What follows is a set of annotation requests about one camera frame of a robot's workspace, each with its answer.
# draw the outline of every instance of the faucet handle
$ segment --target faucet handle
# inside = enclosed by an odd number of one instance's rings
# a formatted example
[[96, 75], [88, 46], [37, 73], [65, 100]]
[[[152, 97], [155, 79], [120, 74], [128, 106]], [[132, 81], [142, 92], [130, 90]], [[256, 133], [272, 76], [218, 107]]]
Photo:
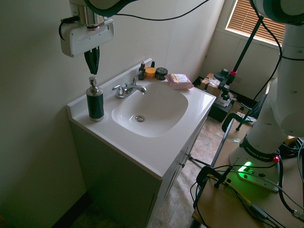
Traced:
[[122, 85], [118, 85], [118, 86], [115, 86], [112, 88], [112, 90], [115, 90], [115, 89], [117, 89], [116, 94], [119, 94], [119, 95], [124, 94], [124, 88]]

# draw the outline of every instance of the faucet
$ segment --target faucet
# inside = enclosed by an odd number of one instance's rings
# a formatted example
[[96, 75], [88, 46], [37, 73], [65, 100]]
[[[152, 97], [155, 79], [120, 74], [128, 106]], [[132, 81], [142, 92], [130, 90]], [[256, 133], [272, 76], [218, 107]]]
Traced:
[[139, 90], [142, 94], [146, 94], [147, 93], [147, 89], [141, 85], [137, 85], [136, 84], [136, 78], [138, 75], [140, 75], [142, 73], [142, 71], [139, 71], [133, 78], [132, 82], [130, 83], [125, 83], [125, 87], [123, 87], [122, 85], [118, 85], [112, 88], [112, 90], [116, 90], [116, 98], [119, 99], [123, 99], [126, 98], [128, 96], [130, 96], [131, 94], [133, 94], [136, 90]]

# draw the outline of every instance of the white cable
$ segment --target white cable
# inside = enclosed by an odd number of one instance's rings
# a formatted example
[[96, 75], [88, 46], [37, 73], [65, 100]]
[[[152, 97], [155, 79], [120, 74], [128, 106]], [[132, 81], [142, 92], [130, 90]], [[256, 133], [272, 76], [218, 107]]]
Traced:
[[304, 144], [304, 142], [302, 141], [302, 145], [300, 146], [300, 149], [299, 149], [299, 152], [298, 152], [298, 168], [299, 168], [299, 172], [300, 172], [300, 175], [301, 175], [301, 179], [304, 183], [304, 178], [303, 178], [303, 174], [302, 174], [301, 167], [300, 167], [300, 156], [301, 156], [301, 150], [302, 150], [303, 144]]
[[243, 174], [246, 174], [246, 175], [250, 175], [250, 176], [253, 176], [253, 177], [256, 177], [256, 178], [259, 178], [259, 179], [262, 179], [264, 181], [267, 181], [269, 182], [270, 184], [276, 186], [278, 189], [280, 189], [293, 203], [295, 203], [299, 208], [301, 208], [302, 210], [304, 210], [304, 207], [300, 206], [296, 201], [294, 201], [280, 186], [278, 186], [276, 183], [273, 183], [272, 181], [268, 180], [268, 179], [265, 179], [263, 177], [259, 177], [259, 176], [256, 176], [254, 174], [251, 174], [251, 173], [248, 173], [248, 172], [240, 172], [240, 171], [234, 171], [234, 170], [231, 170], [230, 172], [236, 172], [236, 173], [243, 173]]

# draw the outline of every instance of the red button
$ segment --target red button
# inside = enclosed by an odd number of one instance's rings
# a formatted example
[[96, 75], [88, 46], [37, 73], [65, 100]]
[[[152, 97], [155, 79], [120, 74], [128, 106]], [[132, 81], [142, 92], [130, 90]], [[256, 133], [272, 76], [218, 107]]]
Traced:
[[280, 157], [279, 157], [278, 155], [275, 155], [275, 156], [274, 156], [274, 162], [275, 162], [275, 163], [280, 162]]

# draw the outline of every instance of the sink drain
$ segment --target sink drain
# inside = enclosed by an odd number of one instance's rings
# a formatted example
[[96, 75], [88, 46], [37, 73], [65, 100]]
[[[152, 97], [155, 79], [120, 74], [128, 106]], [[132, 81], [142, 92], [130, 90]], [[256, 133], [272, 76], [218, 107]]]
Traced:
[[143, 116], [141, 116], [141, 115], [138, 115], [138, 116], [135, 117], [135, 120], [136, 120], [137, 122], [142, 123], [142, 122], [145, 121], [145, 118], [144, 118]]

